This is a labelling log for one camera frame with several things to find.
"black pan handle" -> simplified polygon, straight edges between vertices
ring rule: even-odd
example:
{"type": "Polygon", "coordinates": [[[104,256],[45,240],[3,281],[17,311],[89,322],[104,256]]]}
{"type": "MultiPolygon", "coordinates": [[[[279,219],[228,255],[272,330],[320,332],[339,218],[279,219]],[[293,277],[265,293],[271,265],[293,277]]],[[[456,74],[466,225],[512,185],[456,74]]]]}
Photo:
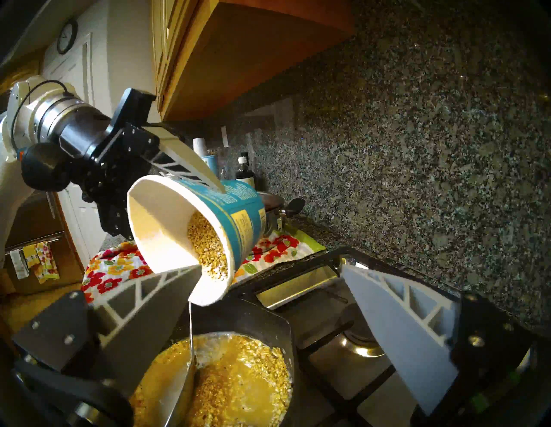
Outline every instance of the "black pan handle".
{"type": "Polygon", "coordinates": [[[306,200],[304,199],[301,199],[301,198],[293,199],[289,202],[287,206],[285,206],[284,209],[281,209],[279,211],[279,214],[282,217],[291,218],[296,214],[298,214],[302,210],[305,204],[306,204],[306,200]]]}

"paper cup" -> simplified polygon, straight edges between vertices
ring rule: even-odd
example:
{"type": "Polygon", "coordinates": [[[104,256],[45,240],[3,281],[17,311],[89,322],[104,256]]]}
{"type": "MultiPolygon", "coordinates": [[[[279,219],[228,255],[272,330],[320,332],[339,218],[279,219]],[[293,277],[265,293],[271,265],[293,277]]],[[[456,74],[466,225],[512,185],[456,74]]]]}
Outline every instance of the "paper cup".
{"type": "Polygon", "coordinates": [[[188,224],[196,211],[216,231],[228,261],[228,277],[215,280],[203,267],[189,299],[201,306],[226,294],[235,271],[266,226],[264,204],[256,191],[239,181],[222,184],[226,193],[188,180],[149,175],[137,180],[127,194],[132,234],[154,273],[199,264],[187,237],[188,224]]]}

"hanging towel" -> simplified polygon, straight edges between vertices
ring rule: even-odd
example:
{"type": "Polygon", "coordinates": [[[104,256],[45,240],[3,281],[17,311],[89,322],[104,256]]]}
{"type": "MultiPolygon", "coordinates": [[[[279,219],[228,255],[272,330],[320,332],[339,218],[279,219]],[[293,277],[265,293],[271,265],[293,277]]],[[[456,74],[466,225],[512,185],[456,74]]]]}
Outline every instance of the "hanging towel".
{"type": "Polygon", "coordinates": [[[35,274],[39,283],[42,284],[48,279],[59,279],[56,262],[53,260],[52,251],[44,242],[36,245],[29,245],[23,248],[23,254],[27,265],[35,274]]]}
{"type": "Polygon", "coordinates": [[[23,256],[25,257],[25,261],[27,261],[27,266],[29,268],[40,264],[35,246],[36,245],[27,245],[23,248],[23,256]]]}
{"type": "Polygon", "coordinates": [[[29,275],[29,269],[19,250],[11,251],[9,255],[12,258],[13,268],[15,268],[17,278],[24,279],[27,277],[29,275]]]}

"floral dish towel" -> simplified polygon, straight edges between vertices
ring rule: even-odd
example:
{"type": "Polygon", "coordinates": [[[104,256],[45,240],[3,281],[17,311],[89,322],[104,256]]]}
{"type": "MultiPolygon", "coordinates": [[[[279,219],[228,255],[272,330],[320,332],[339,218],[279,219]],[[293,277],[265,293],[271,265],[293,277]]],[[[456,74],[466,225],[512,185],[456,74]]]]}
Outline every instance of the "floral dish towel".
{"type": "Polygon", "coordinates": [[[232,286],[281,262],[299,260],[323,250],[325,246],[308,234],[286,225],[283,233],[274,231],[269,237],[260,239],[235,273],[232,286]]]}
{"type": "Polygon", "coordinates": [[[80,289],[91,303],[119,284],[151,273],[136,243],[123,242],[90,260],[80,289]]]}
{"type": "MultiPolygon", "coordinates": [[[[261,239],[235,273],[232,285],[239,283],[266,268],[287,261],[294,261],[323,251],[320,245],[306,233],[285,227],[284,233],[274,231],[261,239]]],[[[119,284],[152,274],[134,241],[98,253],[90,260],[80,289],[89,304],[98,303],[102,295],[119,284]]]]}
{"type": "Polygon", "coordinates": [[[23,255],[27,266],[35,274],[40,284],[48,279],[57,280],[60,274],[57,271],[56,262],[53,260],[52,251],[48,244],[41,242],[36,245],[28,245],[23,248],[23,255]]]}

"white wall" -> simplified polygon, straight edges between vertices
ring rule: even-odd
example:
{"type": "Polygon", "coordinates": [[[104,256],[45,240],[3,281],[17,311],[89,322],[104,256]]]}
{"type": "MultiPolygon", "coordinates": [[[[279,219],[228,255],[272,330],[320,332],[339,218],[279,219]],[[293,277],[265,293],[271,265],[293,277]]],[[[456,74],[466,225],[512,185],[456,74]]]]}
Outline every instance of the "white wall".
{"type": "MultiPolygon", "coordinates": [[[[155,93],[149,0],[100,0],[77,22],[77,39],[91,33],[92,87],[98,110],[112,116],[127,88],[155,93]]],[[[46,50],[44,68],[60,57],[56,43],[46,50]]],[[[155,103],[148,121],[160,122],[155,103]]]]}
{"type": "MultiPolygon", "coordinates": [[[[94,106],[106,116],[112,116],[113,108],[110,99],[109,71],[107,67],[107,16],[109,0],[100,0],[93,4],[86,12],[77,18],[78,32],[75,46],[79,46],[78,39],[90,34],[90,61],[92,88],[94,92],[94,106]]],[[[44,54],[44,69],[63,57],[57,53],[57,40],[54,41],[44,54]]]]}
{"type": "MultiPolygon", "coordinates": [[[[107,39],[107,64],[113,108],[127,88],[155,94],[151,1],[111,0],[107,39]]],[[[148,121],[161,121],[155,102],[149,111],[148,121]]]]}

